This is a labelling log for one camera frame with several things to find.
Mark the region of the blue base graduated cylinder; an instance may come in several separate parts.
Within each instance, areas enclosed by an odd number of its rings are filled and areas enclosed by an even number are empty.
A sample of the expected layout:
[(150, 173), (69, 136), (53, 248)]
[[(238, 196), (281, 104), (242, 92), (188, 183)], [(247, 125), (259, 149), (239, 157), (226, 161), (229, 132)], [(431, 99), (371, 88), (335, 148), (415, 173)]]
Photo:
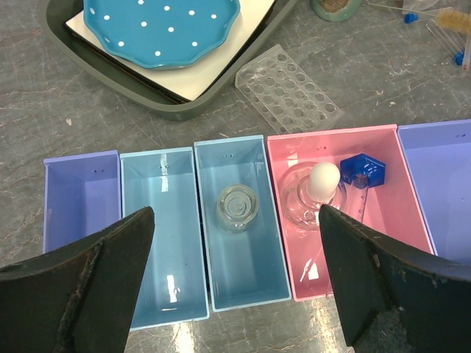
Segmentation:
[(345, 213), (362, 223), (369, 189), (384, 184), (386, 164), (361, 153), (342, 160), (340, 173), (347, 192)]

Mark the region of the small glass beaker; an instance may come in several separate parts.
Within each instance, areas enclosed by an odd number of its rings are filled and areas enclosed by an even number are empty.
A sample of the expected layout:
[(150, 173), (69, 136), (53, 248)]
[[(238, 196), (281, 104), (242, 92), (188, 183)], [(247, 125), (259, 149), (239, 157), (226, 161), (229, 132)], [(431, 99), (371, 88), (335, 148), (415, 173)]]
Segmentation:
[(216, 220), (231, 233), (246, 231), (258, 214), (259, 201), (247, 185), (234, 184), (224, 188), (216, 202)]

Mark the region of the test tube brush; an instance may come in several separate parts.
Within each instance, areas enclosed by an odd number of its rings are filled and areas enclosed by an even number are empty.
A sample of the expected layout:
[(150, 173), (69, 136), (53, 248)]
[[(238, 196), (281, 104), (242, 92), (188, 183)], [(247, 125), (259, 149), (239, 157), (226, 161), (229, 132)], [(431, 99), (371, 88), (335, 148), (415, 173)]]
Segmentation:
[[(387, 8), (390, 10), (402, 10), (403, 11), (401, 7), (374, 4), (369, 1), (367, 1), (366, 3), (370, 6), (382, 7), (382, 8)], [(417, 10), (409, 10), (405, 12), (407, 13), (407, 12), (413, 12), (413, 11), (424, 12), (424, 11), (417, 11)], [(470, 14), (464, 13), (452, 7), (451, 10), (445, 10), (444, 12), (440, 13), (436, 19), (431, 19), (431, 20), (435, 20), (435, 23), (443, 29), (448, 29), (453, 32), (465, 34), (464, 25), (467, 20), (470, 20)]]

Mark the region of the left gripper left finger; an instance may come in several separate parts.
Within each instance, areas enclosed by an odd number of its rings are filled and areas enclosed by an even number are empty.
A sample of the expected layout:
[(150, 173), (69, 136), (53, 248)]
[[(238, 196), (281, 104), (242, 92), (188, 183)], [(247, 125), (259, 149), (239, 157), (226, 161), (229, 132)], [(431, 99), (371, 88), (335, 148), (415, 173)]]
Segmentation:
[(123, 352), (154, 231), (144, 207), (1, 268), (1, 351)]

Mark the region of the glass alcohol lamp white cap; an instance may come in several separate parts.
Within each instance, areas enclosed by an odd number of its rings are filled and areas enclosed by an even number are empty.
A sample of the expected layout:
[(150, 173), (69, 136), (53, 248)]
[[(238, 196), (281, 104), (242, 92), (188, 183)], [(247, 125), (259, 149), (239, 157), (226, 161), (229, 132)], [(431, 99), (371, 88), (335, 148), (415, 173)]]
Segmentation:
[(283, 215), (299, 229), (319, 230), (323, 205), (347, 209), (347, 191), (339, 168), (330, 162), (303, 162), (290, 167), (279, 182)]

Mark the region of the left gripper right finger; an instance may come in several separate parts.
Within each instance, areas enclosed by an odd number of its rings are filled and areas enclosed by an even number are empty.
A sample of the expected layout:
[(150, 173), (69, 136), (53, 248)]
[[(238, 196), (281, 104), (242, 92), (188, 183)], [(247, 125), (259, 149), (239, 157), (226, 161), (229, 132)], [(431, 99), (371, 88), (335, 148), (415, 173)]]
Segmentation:
[(470, 266), (384, 235), (334, 207), (319, 213), (322, 246), (348, 346), (399, 321), (416, 352), (470, 351)]

